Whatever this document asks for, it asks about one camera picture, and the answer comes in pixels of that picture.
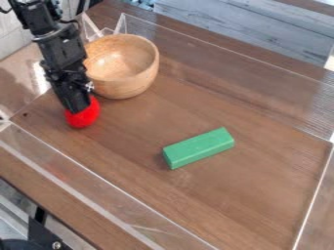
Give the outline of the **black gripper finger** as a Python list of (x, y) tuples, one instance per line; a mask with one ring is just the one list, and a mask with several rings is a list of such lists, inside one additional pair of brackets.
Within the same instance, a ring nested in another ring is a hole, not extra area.
[(82, 94), (76, 90), (56, 88), (55, 94), (62, 105), (71, 113), (79, 113), (83, 110)]
[(92, 83), (75, 84), (72, 86), (72, 112), (82, 112), (90, 106), (90, 92)]

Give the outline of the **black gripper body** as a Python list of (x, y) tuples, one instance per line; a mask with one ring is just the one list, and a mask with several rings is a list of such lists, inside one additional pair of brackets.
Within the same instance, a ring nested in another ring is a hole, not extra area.
[(43, 55), (40, 65), (47, 80), (56, 88), (90, 92), (92, 83), (86, 75), (87, 53), (79, 22), (63, 19), (56, 0), (8, 0), (8, 4)]

